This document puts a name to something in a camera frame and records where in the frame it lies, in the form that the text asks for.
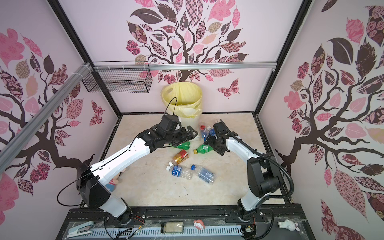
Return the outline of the green soda bottle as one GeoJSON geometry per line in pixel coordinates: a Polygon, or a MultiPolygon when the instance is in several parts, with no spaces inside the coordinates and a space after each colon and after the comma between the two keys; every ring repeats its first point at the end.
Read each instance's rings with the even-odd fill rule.
{"type": "Polygon", "coordinates": [[[194,154],[206,154],[213,150],[211,146],[200,145],[197,149],[194,149],[194,154]]]}
{"type": "Polygon", "coordinates": [[[191,146],[190,142],[184,142],[184,143],[181,143],[181,144],[179,144],[177,146],[174,146],[174,148],[182,149],[182,150],[189,150],[190,146],[191,146]]]}

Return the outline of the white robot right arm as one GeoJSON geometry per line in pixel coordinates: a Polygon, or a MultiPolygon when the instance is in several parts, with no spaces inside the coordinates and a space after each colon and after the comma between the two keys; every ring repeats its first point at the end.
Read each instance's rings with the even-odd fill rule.
{"type": "Polygon", "coordinates": [[[213,128],[215,135],[208,136],[205,144],[220,156],[227,152],[234,153],[247,165],[248,191],[238,201],[241,212],[254,211],[270,199],[287,197],[283,193],[275,194],[284,186],[284,178],[282,167],[272,157],[249,146],[223,121],[215,123],[213,128]]]}

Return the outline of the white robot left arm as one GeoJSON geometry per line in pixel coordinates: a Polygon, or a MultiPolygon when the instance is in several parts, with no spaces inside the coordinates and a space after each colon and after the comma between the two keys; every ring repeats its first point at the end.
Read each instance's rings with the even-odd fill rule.
{"type": "Polygon", "coordinates": [[[90,167],[79,167],[77,190],[89,209],[101,209],[125,224],[130,221],[133,211],[106,185],[122,170],[155,150],[176,147],[197,135],[198,132],[191,126],[182,127],[178,116],[165,114],[159,124],[140,132],[130,144],[109,158],[90,167]]]}

